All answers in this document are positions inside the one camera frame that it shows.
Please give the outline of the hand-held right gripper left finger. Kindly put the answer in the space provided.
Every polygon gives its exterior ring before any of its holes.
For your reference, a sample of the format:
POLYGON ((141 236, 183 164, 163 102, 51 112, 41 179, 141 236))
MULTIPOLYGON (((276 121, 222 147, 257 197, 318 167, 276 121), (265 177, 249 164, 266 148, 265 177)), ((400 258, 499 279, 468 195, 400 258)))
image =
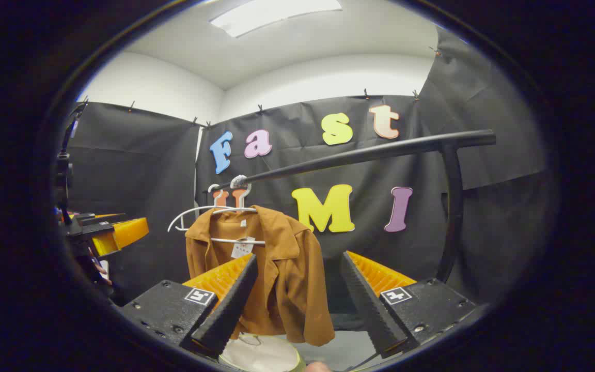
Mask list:
POLYGON ((257 256, 246 254, 184 284, 163 280, 119 311, 155 339, 217 357, 238 325, 257 277, 257 256))

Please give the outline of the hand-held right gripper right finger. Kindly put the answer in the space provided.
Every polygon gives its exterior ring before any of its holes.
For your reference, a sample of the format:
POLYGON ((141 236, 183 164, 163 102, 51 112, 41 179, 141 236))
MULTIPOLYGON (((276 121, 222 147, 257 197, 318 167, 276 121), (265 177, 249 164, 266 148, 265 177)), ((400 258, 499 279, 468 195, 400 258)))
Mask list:
POLYGON ((443 336, 477 307, 437 278, 416 281, 350 251, 341 257, 341 275, 383 358, 443 336))

